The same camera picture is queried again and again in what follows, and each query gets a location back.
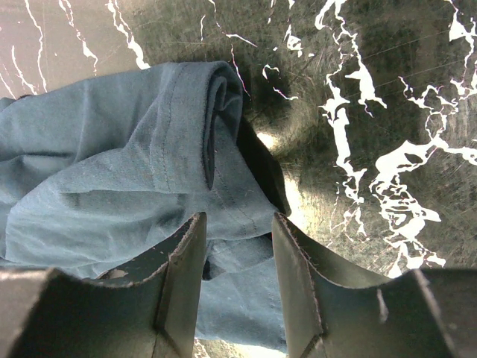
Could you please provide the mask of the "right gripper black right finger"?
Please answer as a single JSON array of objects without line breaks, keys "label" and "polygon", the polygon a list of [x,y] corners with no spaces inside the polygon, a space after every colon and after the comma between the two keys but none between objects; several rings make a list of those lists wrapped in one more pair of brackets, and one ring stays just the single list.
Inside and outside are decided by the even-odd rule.
[{"label": "right gripper black right finger", "polygon": [[431,281],[387,279],[310,239],[284,215],[272,224],[290,357],[457,357]]}]

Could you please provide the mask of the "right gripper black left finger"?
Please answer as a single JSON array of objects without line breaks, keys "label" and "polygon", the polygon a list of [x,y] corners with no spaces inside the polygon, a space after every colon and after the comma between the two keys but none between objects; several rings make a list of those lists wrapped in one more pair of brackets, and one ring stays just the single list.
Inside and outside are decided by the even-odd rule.
[{"label": "right gripper black left finger", "polygon": [[12,357],[190,357],[206,215],[103,279],[58,269],[10,273]]}]

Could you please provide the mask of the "navy tank top red trim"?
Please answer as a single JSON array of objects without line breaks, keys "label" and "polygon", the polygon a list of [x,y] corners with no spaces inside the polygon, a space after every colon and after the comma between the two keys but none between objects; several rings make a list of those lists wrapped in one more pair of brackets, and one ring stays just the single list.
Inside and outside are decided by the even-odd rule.
[{"label": "navy tank top red trim", "polygon": [[225,62],[1,100],[1,265],[97,278],[207,216],[196,335],[285,351],[271,241],[282,169]]}]

